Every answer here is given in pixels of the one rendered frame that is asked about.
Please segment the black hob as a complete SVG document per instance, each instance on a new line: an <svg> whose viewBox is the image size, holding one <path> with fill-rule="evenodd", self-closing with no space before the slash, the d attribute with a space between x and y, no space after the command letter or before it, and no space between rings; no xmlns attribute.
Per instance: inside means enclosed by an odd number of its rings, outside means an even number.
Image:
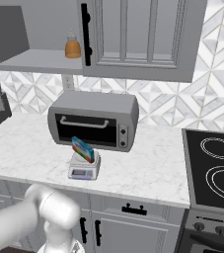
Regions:
<svg viewBox="0 0 224 253"><path fill-rule="evenodd" d="M194 209L224 210L224 132L182 129Z"/></svg>

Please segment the grey base cabinet door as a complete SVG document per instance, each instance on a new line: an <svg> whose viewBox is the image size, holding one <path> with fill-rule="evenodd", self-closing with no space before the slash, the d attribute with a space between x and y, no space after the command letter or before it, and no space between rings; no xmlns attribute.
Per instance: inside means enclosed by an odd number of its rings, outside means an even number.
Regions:
<svg viewBox="0 0 224 253"><path fill-rule="evenodd" d="M93 211L96 253L174 253L178 225ZM101 246L97 246L95 220L100 220Z"/></svg>
<svg viewBox="0 0 224 253"><path fill-rule="evenodd" d="M81 208L81 217L86 218L85 228L88 231L87 234L87 243L84 244L82 242L81 228L80 228L80 220L77 225L73 228L74 237L82 244L86 253L93 253L93 237L92 237L92 224L90 218L90 204L89 198L87 194L72 192L70 197L80 206Z"/></svg>

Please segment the grey toaster oven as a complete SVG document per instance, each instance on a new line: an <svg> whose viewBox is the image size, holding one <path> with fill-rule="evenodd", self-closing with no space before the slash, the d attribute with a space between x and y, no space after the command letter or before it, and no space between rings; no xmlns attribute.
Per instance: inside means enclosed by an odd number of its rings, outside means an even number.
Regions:
<svg viewBox="0 0 224 253"><path fill-rule="evenodd" d="M106 128L65 126L67 122L102 125ZM136 134L139 105L134 95L66 91L49 107L47 123L57 144L71 145L76 136L93 148L129 152Z"/></svg>

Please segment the grey wall cabinet door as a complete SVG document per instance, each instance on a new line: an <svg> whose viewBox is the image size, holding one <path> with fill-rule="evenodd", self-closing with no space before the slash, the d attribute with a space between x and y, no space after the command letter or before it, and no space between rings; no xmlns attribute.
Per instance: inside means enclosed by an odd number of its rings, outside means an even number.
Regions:
<svg viewBox="0 0 224 253"><path fill-rule="evenodd" d="M85 63L81 4L86 3L91 65ZM77 0L83 74L192 80L207 0Z"/></svg>

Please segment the grey drawer front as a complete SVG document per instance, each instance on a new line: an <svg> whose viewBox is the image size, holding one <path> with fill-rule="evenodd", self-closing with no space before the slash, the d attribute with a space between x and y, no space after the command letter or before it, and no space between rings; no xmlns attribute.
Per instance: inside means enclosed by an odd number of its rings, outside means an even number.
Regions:
<svg viewBox="0 0 224 253"><path fill-rule="evenodd" d="M91 195L90 202L93 211L121 214L148 220L158 220L173 225L180 225L182 223L185 212L182 208L100 195ZM130 203L130 206L136 209L142 205L147 210L147 215L122 212L121 207L125 207L127 203Z"/></svg>
<svg viewBox="0 0 224 253"><path fill-rule="evenodd" d="M22 199L30 184L0 179L0 195Z"/></svg>

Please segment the white wall outlet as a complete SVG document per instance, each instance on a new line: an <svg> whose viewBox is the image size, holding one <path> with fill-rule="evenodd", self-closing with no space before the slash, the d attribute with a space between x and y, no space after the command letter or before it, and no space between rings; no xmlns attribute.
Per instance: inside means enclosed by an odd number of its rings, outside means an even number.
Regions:
<svg viewBox="0 0 224 253"><path fill-rule="evenodd" d="M74 87L74 79L73 79L73 76L72 75L66 75L66 74L63 74L62 75L62 85L63 85L63 90L66 91L66 90L74 90L75 87Z"/></svg>

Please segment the white digital scale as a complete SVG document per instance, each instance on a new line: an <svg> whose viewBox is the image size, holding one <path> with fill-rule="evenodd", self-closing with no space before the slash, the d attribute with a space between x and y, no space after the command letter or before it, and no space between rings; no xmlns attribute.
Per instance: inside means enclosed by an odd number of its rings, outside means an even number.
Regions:
<svg viewBox="0 0 224 253"><path fill-rule="evenodd" d="M70 163L68 177L77 180L96 180L99 175L101 156L94 152L94 162L90 163L78 153L74 153Z"/></svg>

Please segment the grey wall cabinet shelf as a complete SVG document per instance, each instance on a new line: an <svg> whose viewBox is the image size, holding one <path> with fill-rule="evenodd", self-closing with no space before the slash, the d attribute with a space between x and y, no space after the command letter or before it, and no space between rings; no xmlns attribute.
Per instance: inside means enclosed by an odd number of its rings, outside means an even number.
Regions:
<svg viewBox="0 0 224 253"><path fill-rule="evenodd" d="M67 58L63 50L28 49L0 63L2 71L82 75L82 59Z"/></svg>

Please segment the orange bottle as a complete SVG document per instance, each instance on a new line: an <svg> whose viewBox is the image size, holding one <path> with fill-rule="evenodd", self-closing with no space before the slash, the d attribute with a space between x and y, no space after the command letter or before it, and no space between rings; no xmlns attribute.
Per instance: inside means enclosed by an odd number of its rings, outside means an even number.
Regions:
<svg viewBox="0 0 224 253"><path fill-rule="evenodd" d="M72 30L69 31L65 44L65 56L67 58L79 58L81 56L81 46Z"/></svg>

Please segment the blue boxed food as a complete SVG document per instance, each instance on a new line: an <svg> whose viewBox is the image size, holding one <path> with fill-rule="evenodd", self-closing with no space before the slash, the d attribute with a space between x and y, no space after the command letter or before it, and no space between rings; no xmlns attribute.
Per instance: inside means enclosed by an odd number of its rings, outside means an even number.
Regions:
<svg viewBox="0 0 224 253"><path fill-rule="evenodd" d="M72 137L72 148L89 163L95 161L94 149L76 136Z"/></svg>

